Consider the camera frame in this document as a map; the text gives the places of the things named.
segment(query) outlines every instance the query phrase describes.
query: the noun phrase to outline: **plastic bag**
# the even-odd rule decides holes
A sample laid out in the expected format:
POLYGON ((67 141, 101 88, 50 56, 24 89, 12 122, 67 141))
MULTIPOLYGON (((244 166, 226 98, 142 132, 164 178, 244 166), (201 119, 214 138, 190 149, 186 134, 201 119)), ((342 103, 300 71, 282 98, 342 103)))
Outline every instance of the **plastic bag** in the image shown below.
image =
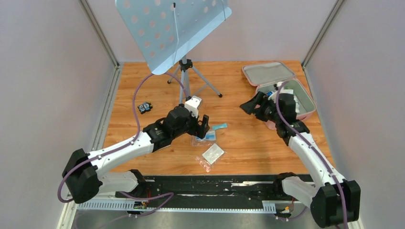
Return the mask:
POLYGON ((216 143, 214 143, 205 153, 195 158, 196 161, 209 173, 215 162, 225 153, 216 143))
POLYGON ((215 131, 210 130, 205 134, 205 137, 203 139, 197 137, 197 136, 192 136, 192 146, 212 146, 216 142, 216 136, 215 136, 215 131))

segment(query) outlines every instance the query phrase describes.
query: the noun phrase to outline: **wooden tabletop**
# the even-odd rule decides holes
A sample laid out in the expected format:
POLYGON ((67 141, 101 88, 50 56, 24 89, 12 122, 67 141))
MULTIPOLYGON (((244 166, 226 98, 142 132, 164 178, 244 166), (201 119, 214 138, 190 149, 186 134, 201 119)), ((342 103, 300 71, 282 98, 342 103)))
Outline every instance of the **wooden tabletop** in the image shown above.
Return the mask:
MULTIPOLYGON (((278 174, 294 172, 308 173, 298 156, 288 148, 274 130, 253 115, 245 114, 239 105, 251 99, 255 87, 243 76, 241 68, 256 62, 194 62, 194 66, 224 95, 219 98, 209 87, 198 94, 203 104, 200 117, 210 117, 209 125, 227 123, 228 128, 216 131, 217 144, 226 152, 207 173, 195 160, 209 146, 192 146, 191 136, 184 134, 176 138, 170 147, 134 158, 113 172, 138 169, 144 175, 206 175, 206 174, 278 174)), ((283 61, 307 91, 308 83, 299 61, 283 61)), ((190 72, 191 91, 196 92, 204 82, 190 72)), ((132 95, 141 80, 150 74, 145 63, 126 63, 121 76, 117 97, 107 130, 104 147, 111 146, 134 135, 137 125, 132 113, 132 95)), ((150 102, 153 109, 138 117, 141 128, 166 117, 179 102, 179 84, 167 84, 166 75, 153 76, 141 87, 136 105, 150 102)), ((315 142, 331 163, 333 163, 317 113, 305 121, 315 142)))

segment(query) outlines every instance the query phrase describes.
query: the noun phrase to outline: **open case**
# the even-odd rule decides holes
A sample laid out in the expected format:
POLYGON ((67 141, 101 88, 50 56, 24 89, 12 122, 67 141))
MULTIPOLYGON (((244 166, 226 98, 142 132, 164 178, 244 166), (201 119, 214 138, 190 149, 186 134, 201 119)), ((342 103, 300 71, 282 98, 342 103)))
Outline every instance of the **open case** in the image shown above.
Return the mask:
MULTIPOLYGON (((304 121, 309 118, 316 106, 311 96, 305 90, 301 82, 296 78, 295 73, 281 62, 269 62, 260 64, 250 64, 242 67, 242 72, 252 86, 256 86, 257 92, 268 93, 274 91, 274 84, 285 80, 290 80, 285 87, 294 90, 294 95, 298 99, 299 113, 297 119, 304 121)), ((273 122, 266 122, 269 129, 276 128, 273 122)))

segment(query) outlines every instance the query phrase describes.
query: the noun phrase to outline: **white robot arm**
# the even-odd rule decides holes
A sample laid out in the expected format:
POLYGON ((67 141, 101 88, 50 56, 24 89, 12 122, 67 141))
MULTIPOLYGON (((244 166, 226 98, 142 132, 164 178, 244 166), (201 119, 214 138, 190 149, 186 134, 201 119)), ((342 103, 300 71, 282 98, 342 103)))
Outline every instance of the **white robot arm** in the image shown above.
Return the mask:
POLYGON ((315 222, 322 228, 343 223, 344 215, 347 216, 348 222, 358 220, 359 185, 354 180, 347 181, 330 164, 315 144, 309 129, 297 120, 294 95, 280 93, 278 103, 279 111, 272 98, 258 92, 240 107, 261 121, 272 121, 276 124, 278 136, 299 156, 315 186, 303 182, 293 173, 283 173, 275 181, 276 192, 301 201, 311 210, 315 222))
POLYGON ((193 96, 171 110, 166 118, 146 126, 136 139, 130 137, 113 146, 89 153, 85 153, 83 149, 74 151, 62 173, 63 177, 79 163, 89 158, 98 159, 84 164, 66 179, 73 200, 80 204, 100 193, 131 192, 140 182, 145 182, 142 175, 137 170, 109 173, 111 169, 135 157, 168 147, 173 139, 182 134, 204 138, 210 127, 208 116, 204 115, 202 121, 198 121, 198 107, 201 104, 201 98, 193 96))

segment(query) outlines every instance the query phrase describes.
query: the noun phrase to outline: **gray wall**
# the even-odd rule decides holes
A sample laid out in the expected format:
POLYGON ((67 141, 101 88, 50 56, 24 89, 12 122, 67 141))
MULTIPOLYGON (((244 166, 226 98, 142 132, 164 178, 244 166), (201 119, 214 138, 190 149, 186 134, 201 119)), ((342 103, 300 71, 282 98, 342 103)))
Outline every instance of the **gray wall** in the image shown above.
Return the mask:
MULTIPOLYGON (((144 61, 115 1, 87 1, 118 60, 144 61)), ((232 15, 188 57, 202 61, 303 60, 335 1, 229 0, 232 15)))
POLYGON ((404 227, 404 10, 347 1, 308 67, 337 168, 362 188, 367 229, 404 227))
POLYGON ((54 229, 113 67, 78 1, 0 0, 0 69, 0 227, 54 229))

